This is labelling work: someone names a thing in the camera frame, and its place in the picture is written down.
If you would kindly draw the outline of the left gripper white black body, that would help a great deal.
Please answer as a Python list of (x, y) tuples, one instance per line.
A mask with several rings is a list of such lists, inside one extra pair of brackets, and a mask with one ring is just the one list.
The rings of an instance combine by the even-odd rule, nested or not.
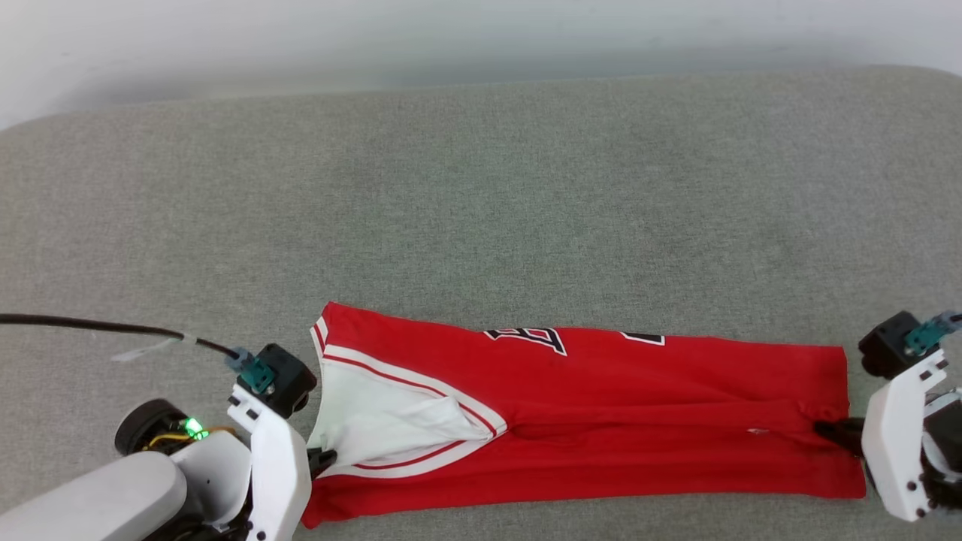
[(291, 540), (306, 509), (312, 476), (305, 439), (289, 424), (315, 390), (315, 373), (276, 343), (258, 354), (237, 347), (225, 363), (237, 380), (228, 415), (250, 435), (248, 540)]

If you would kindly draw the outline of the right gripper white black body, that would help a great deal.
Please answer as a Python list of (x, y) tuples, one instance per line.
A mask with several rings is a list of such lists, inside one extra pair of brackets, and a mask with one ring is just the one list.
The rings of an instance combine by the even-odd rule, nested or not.
[(942, 340), (960, 321), (958, 311), (923, 322), (903, 311), (858, 345), (864, 370), (885, 380), (869, 398), (864, 460), (883, 506), (900, 520), (960, 509), (961, 391), (938, 390), (949, 367)]

